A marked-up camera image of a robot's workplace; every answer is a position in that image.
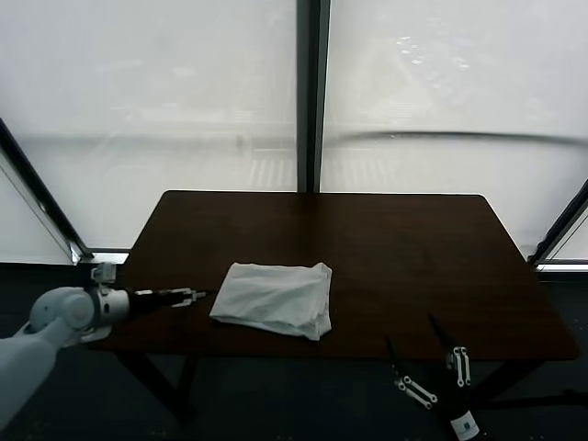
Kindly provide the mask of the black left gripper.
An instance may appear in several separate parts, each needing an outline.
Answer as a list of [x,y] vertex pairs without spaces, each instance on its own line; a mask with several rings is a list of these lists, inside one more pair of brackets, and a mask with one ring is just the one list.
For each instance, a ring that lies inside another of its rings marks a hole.
[[184,299],[174,307],[187,307],[197,302],[200,298],[207,296],[206,290],[195,290],[192,288],[169,288],[169,289],[142,289],[127,290],[129,300],[128,318],[149,314],[159,308],[168,305],[175,296],[182,296]]

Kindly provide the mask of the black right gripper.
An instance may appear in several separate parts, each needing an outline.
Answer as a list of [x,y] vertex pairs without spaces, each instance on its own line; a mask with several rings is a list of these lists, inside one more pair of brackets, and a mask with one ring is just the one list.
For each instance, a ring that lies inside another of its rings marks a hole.
[[432,313],[428,313],[428,320],[446,351],[447,368],[442,367],[434,372],[435,394],[413,380],[397,357],[391,340],[387,338],[387,349],[395,375],[394,384],[399,391],[425,409],[434,407],[435,414],[454,440],[476,440],[481,436],[481,429],[469,409],[471,375],[468,348],[460,345]]

